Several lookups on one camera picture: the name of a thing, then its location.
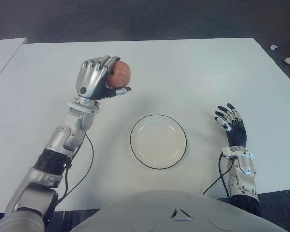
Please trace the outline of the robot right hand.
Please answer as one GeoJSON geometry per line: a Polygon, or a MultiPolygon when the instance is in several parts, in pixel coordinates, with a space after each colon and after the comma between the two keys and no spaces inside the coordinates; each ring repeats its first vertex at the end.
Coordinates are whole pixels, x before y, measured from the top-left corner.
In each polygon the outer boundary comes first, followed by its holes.
{"type": "Polygon", "coordinates": [[[229,147],[243,147],[247,145],[247,133],[239,111],[227,104],[227,108],[218,106],[215,111],[215,121],[225,130],[229,147]]]}

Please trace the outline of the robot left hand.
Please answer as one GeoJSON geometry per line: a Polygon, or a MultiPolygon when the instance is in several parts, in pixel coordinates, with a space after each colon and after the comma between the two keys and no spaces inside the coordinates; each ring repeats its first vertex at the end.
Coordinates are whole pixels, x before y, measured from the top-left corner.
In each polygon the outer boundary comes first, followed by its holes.
{"type": "Polygon", "coordinates": [[[130,87],[113,88],[106,84],[108,75],[111,74],[114,64],[119,60],[120,57],[105,55],[84,61],[76,82],[78,95],[97,101],[132,91],[130,87]]]}

